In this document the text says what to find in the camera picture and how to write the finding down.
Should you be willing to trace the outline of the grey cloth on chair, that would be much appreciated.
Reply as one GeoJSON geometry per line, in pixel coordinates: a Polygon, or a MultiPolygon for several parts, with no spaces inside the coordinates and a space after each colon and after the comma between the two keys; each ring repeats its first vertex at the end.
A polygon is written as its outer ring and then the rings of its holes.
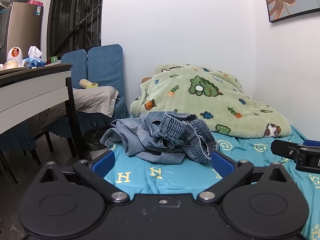
{"type": "Polygon", "coordinates": [[[101,113],[109,118],[114,113],[118,90],[112,86],[73,89],[75,109],[83,113],[101,113]]]}

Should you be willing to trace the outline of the white black desk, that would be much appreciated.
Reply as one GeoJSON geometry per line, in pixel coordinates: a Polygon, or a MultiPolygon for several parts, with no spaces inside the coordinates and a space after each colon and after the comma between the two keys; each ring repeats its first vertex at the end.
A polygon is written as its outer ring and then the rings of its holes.
{"type": "Polygon", "coordinates": [[[75,151],[88,158],[75,109],[70,63],[1,71],[1,133],[42,111],[65,103],[75,151]]]}

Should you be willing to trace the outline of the white tissue pack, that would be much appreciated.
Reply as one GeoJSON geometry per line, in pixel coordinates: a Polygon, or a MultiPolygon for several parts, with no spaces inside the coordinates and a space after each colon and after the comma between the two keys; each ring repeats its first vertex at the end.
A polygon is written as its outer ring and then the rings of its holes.
{"type": "Polygon", "coordinates": [[[37,46],[30,46],[28,50],[28,57],[33,59],[40,59],[42,56],[42,51],[37,48],[37,46]]]}

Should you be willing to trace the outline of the green dinosaur fleece blanket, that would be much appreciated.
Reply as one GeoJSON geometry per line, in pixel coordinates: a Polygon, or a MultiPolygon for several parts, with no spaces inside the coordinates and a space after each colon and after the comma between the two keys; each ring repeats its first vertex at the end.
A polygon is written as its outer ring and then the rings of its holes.
{"type": "Polygon", "coordinates": [[[291,126],[271,106],[250,99],[231,74],[191,64],[160,64],[140,84],[130,106],[138,117],[151,111],[195,114],[211,131],[239,138],[287,137],[291,126]]]}

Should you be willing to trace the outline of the blue quilted chair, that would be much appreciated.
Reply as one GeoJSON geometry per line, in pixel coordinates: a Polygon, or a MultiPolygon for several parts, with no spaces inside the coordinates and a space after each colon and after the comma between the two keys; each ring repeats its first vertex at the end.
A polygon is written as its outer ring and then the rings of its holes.
{"type": "Polygon", "coordinates": [[[77,110],[80,131],[87,132],[96,127],[106,127],[112,120],[128,118],[129,111],[125,103],[123,48],[119,44],[98,46],[85,51],[72,51],[61,57],[62,63],[70,63],[71,80],[74,89],[80,89],[79,82],[86,79],[96,82],[99,88],[113,87],[119,94],[111,117],[103,113],[86,113],[77,110]]]}

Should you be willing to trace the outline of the brown refrigerator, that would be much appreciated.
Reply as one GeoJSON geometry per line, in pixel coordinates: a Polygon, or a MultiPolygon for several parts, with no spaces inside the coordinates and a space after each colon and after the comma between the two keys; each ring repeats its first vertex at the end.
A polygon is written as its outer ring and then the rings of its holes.
{"type": "Polygon", "coordinates": [[[1,15],[1,63],[7,61],[14,47],[23,58],[28,57],[31,46],[40,48],[42,16],[42,6],[23,2],[14,2],[1,15]]]}

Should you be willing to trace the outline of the blue plastic bag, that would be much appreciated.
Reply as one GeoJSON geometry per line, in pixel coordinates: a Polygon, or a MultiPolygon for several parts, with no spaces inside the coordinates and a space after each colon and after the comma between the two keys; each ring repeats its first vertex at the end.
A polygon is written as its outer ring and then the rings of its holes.
{"type": "Polygon", "coordinates": [[[22,60],[22,67],[25,68],[39,68],[39,67],[44,67],[46,65],[46,61],[42,60],[41,58],[34,58],[34,57],[29,57],[25,58],[22,60]]]}

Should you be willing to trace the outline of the blue denim pants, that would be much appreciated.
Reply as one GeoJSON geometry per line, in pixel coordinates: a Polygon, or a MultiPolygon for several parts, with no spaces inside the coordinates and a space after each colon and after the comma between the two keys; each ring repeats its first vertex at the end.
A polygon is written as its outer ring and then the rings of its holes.
{"type": "Polygon", "coordinates": [[[107,147],[121,142],[127,156],[161,164],[181,164],[185,157],[207,164],[219,149],[204,120],[177,112],[113,120],[100,142],[107,147]]]}

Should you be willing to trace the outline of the yellow plush toy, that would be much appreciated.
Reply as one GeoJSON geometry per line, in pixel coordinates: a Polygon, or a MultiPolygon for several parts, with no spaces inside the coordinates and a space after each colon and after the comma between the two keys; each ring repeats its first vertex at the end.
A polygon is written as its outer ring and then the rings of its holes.
{"type": "Polygon", "coordinates": [[[87,79],[81,79],[79,81],[79,86],[83,89],[89,89],[89,88],[95,88],[95,87],[98,87],[99,84],[96,83],[96,82],[91,82],[87,79]]]}

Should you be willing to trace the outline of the black trash bin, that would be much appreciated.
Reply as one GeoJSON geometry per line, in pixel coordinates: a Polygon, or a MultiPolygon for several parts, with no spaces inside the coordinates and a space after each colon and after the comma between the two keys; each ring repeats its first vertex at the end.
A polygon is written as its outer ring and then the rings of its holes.
{"type": "Polygon", "coordinates": [[[97,158],[108,150],[108,147],[100,142],[108,127],[95,127],[84,133],[84,140],[87,145],[91,159],[97,158]]]}

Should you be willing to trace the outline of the teal printed bed sheet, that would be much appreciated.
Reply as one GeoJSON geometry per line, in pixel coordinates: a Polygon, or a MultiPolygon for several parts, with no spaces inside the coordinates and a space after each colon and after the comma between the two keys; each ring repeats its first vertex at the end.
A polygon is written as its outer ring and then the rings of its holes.
{"type": "MultiPolygon", "coordinates": [[[[309,217],[302,234],[307,239],[319,239],[319,174],[299,171],[294,161],[274,155],[271,151],[273,138],[241,139],[219,133],[213,136],[223,156],[235,162],[247,160],[256,167],[268,166],[272,162],[282,164],[308,202],[309,217]]],[[[104,179],[130,197],[137,193],[191,193],[196,197],[235,169],[230,161],[217,154],[208,164],[198,164],[189,157],[185,157],[181,164],[160,164],[127,156],[121,143],[115,144],[111,150],[115,165],[104,179]]]]}

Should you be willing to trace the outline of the dark window grille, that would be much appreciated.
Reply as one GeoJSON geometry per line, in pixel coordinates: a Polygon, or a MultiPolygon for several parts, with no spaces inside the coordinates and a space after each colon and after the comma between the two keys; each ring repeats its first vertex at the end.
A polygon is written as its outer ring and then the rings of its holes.
{"type": "Polygon", "coordinates": [[[47,58],[101,45],[103,0],[51,0],[47,58]]]}

